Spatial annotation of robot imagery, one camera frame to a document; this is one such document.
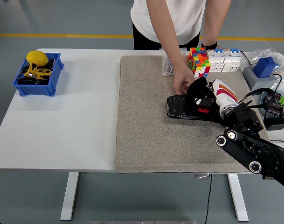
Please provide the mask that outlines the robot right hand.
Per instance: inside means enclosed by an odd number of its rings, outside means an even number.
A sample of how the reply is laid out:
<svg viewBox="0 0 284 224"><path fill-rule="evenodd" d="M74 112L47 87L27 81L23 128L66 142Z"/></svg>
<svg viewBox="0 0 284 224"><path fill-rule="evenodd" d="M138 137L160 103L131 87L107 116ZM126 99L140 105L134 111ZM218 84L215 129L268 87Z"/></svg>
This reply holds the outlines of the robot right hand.
<svg viewBox="0 0 284 224"><path fill-rule="evenodd" d="M232 110L238 106L235 93L221 80L216 79L212 82L204 80L204 90L201 96L194 99L196 105L200 107L210 107L213 103L219 106L220 112Z"/></svg>

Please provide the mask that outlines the person's right hand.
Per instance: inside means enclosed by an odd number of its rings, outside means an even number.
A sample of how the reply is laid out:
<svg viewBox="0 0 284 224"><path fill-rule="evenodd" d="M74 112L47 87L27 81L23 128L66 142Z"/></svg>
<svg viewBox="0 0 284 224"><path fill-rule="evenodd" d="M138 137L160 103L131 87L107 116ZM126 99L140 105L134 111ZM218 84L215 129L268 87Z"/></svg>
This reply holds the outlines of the person's right hand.
<svg viewBox="0 0 284 224"><path fill-rule="evenodd" d="M187 90L191 83L195 81L192 71L187 68L178 68L175 70L173 88L178 95L187 95Z"/></svg>

